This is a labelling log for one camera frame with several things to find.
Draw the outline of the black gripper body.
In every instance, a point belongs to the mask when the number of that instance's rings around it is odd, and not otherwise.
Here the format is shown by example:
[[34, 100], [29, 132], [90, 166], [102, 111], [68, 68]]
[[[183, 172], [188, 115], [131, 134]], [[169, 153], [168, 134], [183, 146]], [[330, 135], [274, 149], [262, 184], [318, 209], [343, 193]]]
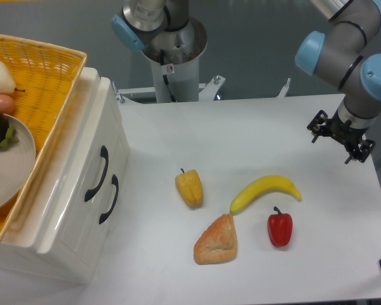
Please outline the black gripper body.
[[344, 123], [338, 114], [334, 114], [327, 123], [327, 127], [332, 139], [344, 145], [346, 149], [359, 149], [364, 135], [364, 128], [353, 128], [351, 124], [351, 120]]

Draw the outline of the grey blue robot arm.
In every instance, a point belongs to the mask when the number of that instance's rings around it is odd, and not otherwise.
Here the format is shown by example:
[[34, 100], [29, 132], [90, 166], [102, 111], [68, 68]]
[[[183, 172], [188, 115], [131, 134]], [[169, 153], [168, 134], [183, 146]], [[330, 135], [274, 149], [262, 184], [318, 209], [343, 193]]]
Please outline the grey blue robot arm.
[[[330, 33], [311, 32], [296, 65], [344, 98], [332, 117], [320, 111], [308, 124], [314, 137], [330, 137], [349, 160], [366, 161], [375, 146], [365, 131], [381, 113], [381, 53], [361, 52], [381, 29], [381, 1], [314, 1]], [[204, 26], [189, 14], [188, 1], [125, 1], [112, 29], [129, 49], [150, 62], [158, 102], [199, 100], [199, 58], [207, 45]]]

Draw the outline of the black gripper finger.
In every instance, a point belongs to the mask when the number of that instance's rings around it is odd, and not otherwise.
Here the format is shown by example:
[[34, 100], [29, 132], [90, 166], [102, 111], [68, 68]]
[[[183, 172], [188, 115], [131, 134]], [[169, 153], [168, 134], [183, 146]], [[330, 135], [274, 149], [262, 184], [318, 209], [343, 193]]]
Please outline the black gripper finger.
[[328, 126], [328, 115], [320, 110], [307, 125], [308, 131], [312, 134], [312, 143], [315, 143], [319, 137], [329, 137], [330, 129]]
[[364, 163], [375, 147], [375, 141], [369, 139], [348, 140], [344, 142], [344, 147], [349, 153], [349, 157], [344, 162], [345, 164], [352, 160]]

